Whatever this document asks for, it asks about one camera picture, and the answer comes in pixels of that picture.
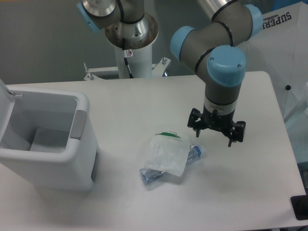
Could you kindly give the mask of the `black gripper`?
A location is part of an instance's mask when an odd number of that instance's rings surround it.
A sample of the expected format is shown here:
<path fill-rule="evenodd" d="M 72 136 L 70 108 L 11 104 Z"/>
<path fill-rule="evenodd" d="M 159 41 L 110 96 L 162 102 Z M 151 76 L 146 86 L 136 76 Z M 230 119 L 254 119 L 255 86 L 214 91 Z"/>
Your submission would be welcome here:
<path fill-rule="evenodd" d="M 200 136 L 201 130 L 211 129 L 221 132 L 228 137 L 228 147 L 234 142 L 243 142 L 245 134 L 245 121 L 233 121 L 235 110 L 226 115 L 211 113 L 204 106 L 203 114 L 196 108 L 190 112 L 187 127 L 192 128 L 196 132 L 196 137 Z"/>

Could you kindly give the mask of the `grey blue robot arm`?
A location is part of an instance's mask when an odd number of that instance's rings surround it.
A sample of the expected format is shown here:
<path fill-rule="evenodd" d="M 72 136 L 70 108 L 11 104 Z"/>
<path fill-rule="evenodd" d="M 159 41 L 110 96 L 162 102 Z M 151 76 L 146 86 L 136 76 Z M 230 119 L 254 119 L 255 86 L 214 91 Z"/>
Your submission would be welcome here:
<path fill-rule="evenodd" d="M 188 127 L 197 134 L 204 129 L 221 132 L 230 143 L 242 142 L 246 123 L 233 115 L 246 73 L 246 57 L 238 45 L 262 29 L 263 17 L 254 5 L 237 0 L 201 0 L 210 25 L 197 30 L 179 28 L 171 38 L 172 54 L 205 83 L 203 110 L 192 109 Z M 120 78 L 150 77 L 151 55 L 137 51 L 150 48 L 158 26 L 142 0 L 81 0 L 77 8 L 94 32 L 105 31 L 118 52 Z"/>

